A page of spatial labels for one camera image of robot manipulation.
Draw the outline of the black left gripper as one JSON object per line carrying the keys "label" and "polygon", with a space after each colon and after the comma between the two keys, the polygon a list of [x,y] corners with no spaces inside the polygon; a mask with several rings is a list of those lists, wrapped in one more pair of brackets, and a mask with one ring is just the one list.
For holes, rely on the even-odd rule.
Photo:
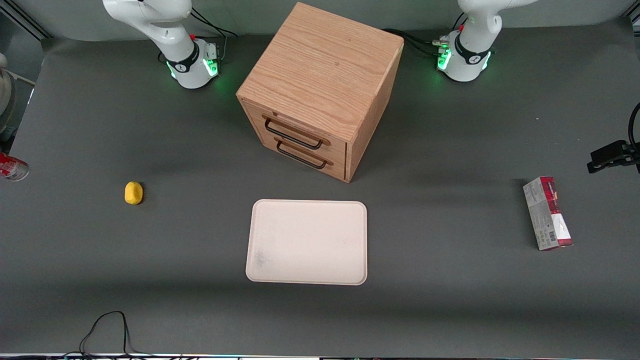
{"label": "black left gripper", "polygon": [[617,166],[634,166],[640,173],[640,151],[637,143],[617,140],[594,150],[587,164],[589,174]]}

